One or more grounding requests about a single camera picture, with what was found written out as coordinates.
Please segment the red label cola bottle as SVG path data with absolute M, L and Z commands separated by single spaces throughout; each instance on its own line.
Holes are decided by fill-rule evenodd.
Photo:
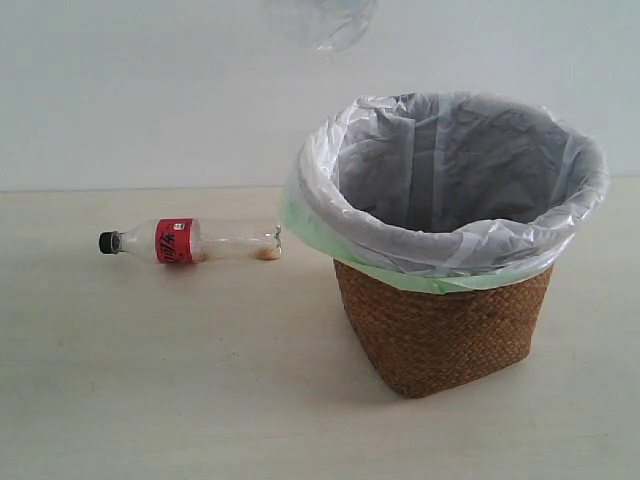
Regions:
M 281 227 L 271 221 L 159 218 L 126 231 L 100 234 L 104 255 L 129 254 L 158 263 L 193 265 L 212 260 L 277 260 L 282 254 Z

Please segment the white green plastic bin liner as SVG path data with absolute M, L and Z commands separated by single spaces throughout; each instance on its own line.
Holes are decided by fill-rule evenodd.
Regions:
M 609 182 L 599 146 L 543 108 L 465 92 L 361 97 L 307 138 L 280 218 L 398 289 L 486 290 L 550 268 Z

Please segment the green label water bottle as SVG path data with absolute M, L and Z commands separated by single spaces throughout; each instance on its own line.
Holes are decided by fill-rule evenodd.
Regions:
M 295 43 L 323 52 L 356 44 L 369 29 L 378 1 L 274 1 L 276 25 Z

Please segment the woven brown wicker basket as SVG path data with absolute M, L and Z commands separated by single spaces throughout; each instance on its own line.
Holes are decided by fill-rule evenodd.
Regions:
M 341 300 L 366 356 L 398 395 L 417 399 L 524 360 L 552 272 L 443 295 L 400 290 L 342 262 Z

